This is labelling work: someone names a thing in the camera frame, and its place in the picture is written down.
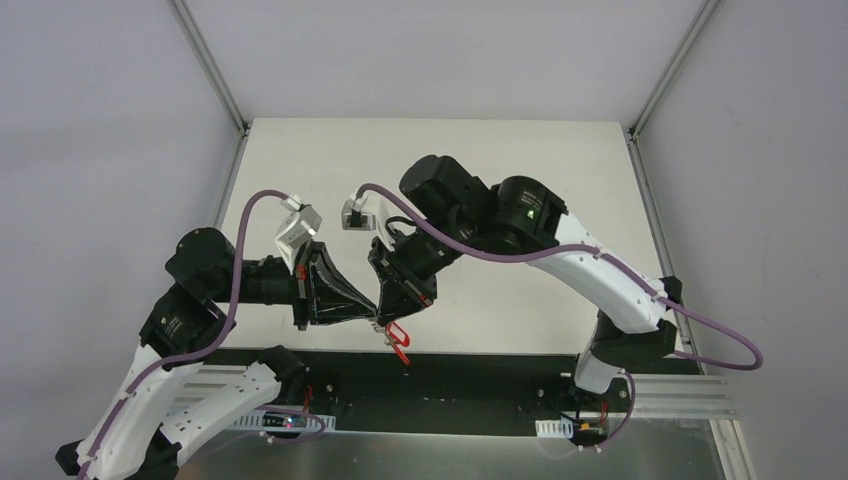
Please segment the silver key with red tag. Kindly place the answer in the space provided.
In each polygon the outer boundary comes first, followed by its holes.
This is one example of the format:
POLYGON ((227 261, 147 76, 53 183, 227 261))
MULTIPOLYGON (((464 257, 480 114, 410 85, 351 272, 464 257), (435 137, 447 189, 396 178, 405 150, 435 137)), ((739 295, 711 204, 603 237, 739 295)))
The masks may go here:
POLYGON ((407 348, 410 346, 410 335, 396 322, 391 322, 384 327, 384 334, 390 346, 407 348))

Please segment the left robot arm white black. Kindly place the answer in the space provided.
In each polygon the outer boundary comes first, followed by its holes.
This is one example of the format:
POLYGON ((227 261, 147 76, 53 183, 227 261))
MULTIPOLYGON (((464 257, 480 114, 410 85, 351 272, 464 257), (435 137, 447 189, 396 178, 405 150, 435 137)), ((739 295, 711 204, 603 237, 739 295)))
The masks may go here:
POLYGON ((262 350, 232 383, 180 411, 172 404, 226 330, 221 304, 233 284, 249 304, 288 305, 299 328, 375 315, 375 304, 332 263, 325 245, 309 241, 293 257, 242 260, 218 230, 186 234, 166 263, 173 285, 140 332, 133 363, 110 410, 84 439, 60 447, 69 476, 172 479, 209 440, 255 408, 277 400, 306 402, 303 362, 283 346, 262 350))

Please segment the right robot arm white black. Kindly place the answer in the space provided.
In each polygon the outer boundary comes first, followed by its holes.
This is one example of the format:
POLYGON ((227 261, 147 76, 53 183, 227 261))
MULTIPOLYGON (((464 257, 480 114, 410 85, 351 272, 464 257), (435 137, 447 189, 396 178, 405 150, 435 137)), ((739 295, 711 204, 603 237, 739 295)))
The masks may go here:
POLYGON ((345 207, 346 225, 362 217, 376 232, 368 260, 380 283, 380 326, 431 306, 437 274, 468 255, 537 268, 597 307, 593 335, 567 384, 580 409, 603 402, 620 370, 675 350, 677 330, 665 315, 680 283, 617 259, 540 181, 511 176, 490 186, 456 159, 429 155, 405 172, 399 189, 394 197, 365 184, 345 207))

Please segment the metal key organizer red handle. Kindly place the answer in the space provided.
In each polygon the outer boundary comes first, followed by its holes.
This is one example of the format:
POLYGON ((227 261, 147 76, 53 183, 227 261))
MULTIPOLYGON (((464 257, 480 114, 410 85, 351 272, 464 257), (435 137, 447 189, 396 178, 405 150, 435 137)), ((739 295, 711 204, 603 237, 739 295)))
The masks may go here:
POLYGON ((376 321, 373 321, 372 328, 376 333, 384 336, 384 343, 393 350, 402 364, 408 367, 410 365, 410 359, 406 354, 406 349, 411 344, 410 335, 396 322, 380 325, 376 321))

